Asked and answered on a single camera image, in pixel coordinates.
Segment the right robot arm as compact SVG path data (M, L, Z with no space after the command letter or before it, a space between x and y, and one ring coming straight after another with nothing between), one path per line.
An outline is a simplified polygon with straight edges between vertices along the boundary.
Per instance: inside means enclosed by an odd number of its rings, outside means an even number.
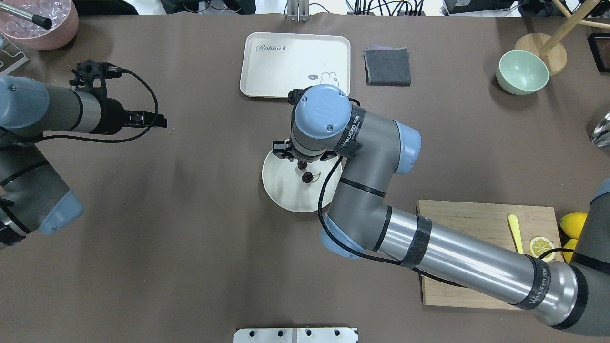
M319 212L322 241L335 253L397 265L496 298L556 330L609 335L609 180L601 183L570 262L499 247L426 216L385 204L394 174L418 159L418 131L366 111L333 85L288 93L290 137L280 159L346 159L330 209Z

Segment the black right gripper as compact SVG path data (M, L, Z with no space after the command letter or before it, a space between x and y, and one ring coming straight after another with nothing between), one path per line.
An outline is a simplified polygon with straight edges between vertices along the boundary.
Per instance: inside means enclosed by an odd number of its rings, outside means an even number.
M280 159L323 161L333 156L348 158L340 145L351 122L351 102L339 88L294 89L288 93L293 106L287 141L273 141L272 153Z

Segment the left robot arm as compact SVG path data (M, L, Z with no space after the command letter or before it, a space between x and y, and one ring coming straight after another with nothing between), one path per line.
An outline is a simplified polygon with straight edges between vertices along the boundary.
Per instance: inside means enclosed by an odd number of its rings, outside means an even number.
M83 214L74 191L37 144L52 139L100 142L124 127L165 128L154 111L129 111L107 95L107 80L134 72L108 62L86 60L72 69L70 87L26 77L1 77L1 247L12 247L32 232L51 234Z

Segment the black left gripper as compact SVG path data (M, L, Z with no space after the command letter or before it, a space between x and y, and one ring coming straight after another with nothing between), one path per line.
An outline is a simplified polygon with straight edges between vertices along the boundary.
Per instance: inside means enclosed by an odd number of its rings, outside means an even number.
M168 121L159 114L157 97L151 87L135 72L118 67L109 62L96 62L86 60L72 68L74 79L70 80L70 86L75 91L83 91L94 96L100 105L100 121L94 127L92 134L113 135L124 127L144 128L138 136L144 135L150 128L168 128ZM115 99L107 96L106 81L120 78L123 74L132 75L150 92L155 111L129 111Z

